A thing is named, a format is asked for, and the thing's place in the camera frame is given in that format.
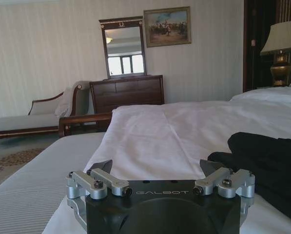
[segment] bedspread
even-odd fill
[[[200,159],[229,153],[227,141],[236,132],[291,138],[291,103],[244,99],[120,107],[85,170],[113,159],[111,174],[121,179],[204,178]],[[85,232],[64,200],[44,233]],[[291,233],[291,220],[256,195],[241,233]]]

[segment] metal bracket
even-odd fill
[[[255,176],[247,170],[240,169],[236,173],[221,167],[204,179],[195,181],[193,191],[197,195],[210,195],[213,188],[218,187],[218,194],[224,198],[241,197],[240,226],[247,217],[248,208],[254,202]]]
[[[92,199],[103,199],[107,196],[107,188],[116,196],[126,197],[132,194],[128,181],[117,179],[99,168],[93,169],[90,175],[82,171],[71,172],[66,179],[67,205],[74,209],[75,218],[84,230],[87,230],[86,205],[81,196],[90,195]]]

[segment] logo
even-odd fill
[[[189,191],[162,191],[162,192],[157,192],[157,191],[138,191],[136,194],[138,195],[147,195],[147,194],[152,194],[152,195],[177,195],[177,194],[188,194]]]

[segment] dresser drawer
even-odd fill
[[[95,113],[123,105],[164,104],[162,76],[108,79],[90,82]]]

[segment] white pillow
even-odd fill
[[[63,117],[65,115],[65,113],[68,111],[71,98],[72,98],[72,89],[66,88],[62,95],[62,99],[58,103],[58,106],[54,112],[56,116]]]
[[[291,87],[256,89],[234,96],[231,100],[256,99],[281,103],[291,103]]]

